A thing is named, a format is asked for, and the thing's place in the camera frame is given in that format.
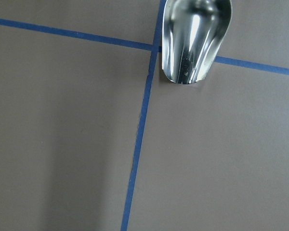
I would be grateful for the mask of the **long blue tape strip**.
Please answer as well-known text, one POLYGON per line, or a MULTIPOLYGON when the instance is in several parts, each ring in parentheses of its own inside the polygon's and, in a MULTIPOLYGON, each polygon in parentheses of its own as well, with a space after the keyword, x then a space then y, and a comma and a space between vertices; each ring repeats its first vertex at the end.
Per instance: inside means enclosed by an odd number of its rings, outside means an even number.
POLYGON ((137 129, 137 134, 136 134, 132 166, 131 166, 129 182, 128 182, 128 187, 127 187, 127 192, 126 192, 126 199, 124 203, 124 209, 123 209, 122 220, 121 220, 121 227, 120 227, 121 231, 126 231, 129 225, 129 218, 131 214, 134 188, 135 188, 138 165, 139 165, 140 154, 141 154, 141 149, 142 149, 143 136, 144 136, 144 131, 145 131, 145 124, 146 124, 147 111, 149 107, 152 82, 153 82, 156 63, 157 63, 157 57, 158 57, 158 53, 160 50, 159 44, 160 44, 160 37, 161 37, 161 31, 162 31, 162 18, 163 18, 165 4, 166 4, 165 0, 161 0, 159 2, 153 44, 151 48, 150 60, 149 60, 149 65, 148 65, 148 75, 146 77, 146 82, 145 82, 145 87, 144 87, 144 95, 143 95, 138 129, 137 129))

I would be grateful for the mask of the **shiny metal scoop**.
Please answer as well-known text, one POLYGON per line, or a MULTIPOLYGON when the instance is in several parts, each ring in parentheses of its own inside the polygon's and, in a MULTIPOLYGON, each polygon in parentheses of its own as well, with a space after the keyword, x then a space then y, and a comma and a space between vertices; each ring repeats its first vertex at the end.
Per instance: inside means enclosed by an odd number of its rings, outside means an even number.
POLYGON ((168 0, 162 24, 162 70, 171 82, 204 80, 232 19, 230 0, 168 0))

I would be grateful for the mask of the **crossing blue tape strip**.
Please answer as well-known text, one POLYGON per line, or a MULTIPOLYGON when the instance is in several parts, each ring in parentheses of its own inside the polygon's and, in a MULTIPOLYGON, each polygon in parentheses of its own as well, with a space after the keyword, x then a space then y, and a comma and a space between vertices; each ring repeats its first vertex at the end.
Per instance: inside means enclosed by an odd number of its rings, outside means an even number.
MULTIPOLYGON (((66 29, 60 29, 60 28, 49 27, 49 26, 41 26, 37 24, 30 24, 30 23, 18 22, 18 21, 1 19, 1 18, 0 18, 0 26, 8 26, 8 27, 37 31, 37 32, 42 32, 42 33, 54 34, 54 35, 59 35, 59 36, 64 36, 64 37, 95 41, 95 42, 118 45, 122 47, 134 48, 134 49, 139 49, 139 50, 144 50, 144 51, 151 51, 153 48, 153 45, 147 44, 147 43, 141 43, 141 42, 136 42, 136 41, 131 41, 131 40, 112 38, 112 37, 105 37, 105 36, 83 33, 83 32, 78 32, 78 31, 73 31, 73 30, 66 30, 66 29)), ((233 58, 228 58, 228 57, 221 57, 221 56, 217 56, 214 61, 216 63, 239 66, 239 67, 250 68, 250 69, 261 70, 261 71, 272 72, 272 73, 283 74, 283 75, 289 76, 289 68, 249 62, 249 61, 233 59, 233 58)))

